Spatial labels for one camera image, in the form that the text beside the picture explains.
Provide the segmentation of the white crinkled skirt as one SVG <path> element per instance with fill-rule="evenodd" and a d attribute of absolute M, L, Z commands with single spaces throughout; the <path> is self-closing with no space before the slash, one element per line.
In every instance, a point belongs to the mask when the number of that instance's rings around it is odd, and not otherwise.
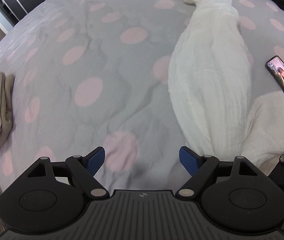
<path fill-rule="evenodd" d="M 241 153 L 251 96 L 249 50 L 232 0 L 183 0 L 195 6 L 171 55 L 168 87 L 188 146 L 233 160 Z"/>

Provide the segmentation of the cream folded garment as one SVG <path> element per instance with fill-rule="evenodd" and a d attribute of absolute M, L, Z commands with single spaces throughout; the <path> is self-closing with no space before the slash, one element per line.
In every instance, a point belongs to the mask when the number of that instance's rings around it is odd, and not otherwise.
<path fill-rule="evenodd" d="M 284 154 L 284 93 L 256 98 L 250 107 L 241 155 L 269 175 Z"/>

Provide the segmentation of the grey pink-dotted bed sheet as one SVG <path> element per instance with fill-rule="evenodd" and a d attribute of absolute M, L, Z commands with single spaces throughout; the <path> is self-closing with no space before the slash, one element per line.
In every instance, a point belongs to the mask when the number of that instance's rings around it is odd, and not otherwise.
<path fill-rule="evenodd" d="M 63 161 L 98 146 L 108 190 L 178 189 L 186 144 L 167 68 L 188 26 L 183 0 L 46 0 L 0 42 L 15 77 L 13 128 L 0 148 L 0 192 L 39 157 Z"/>

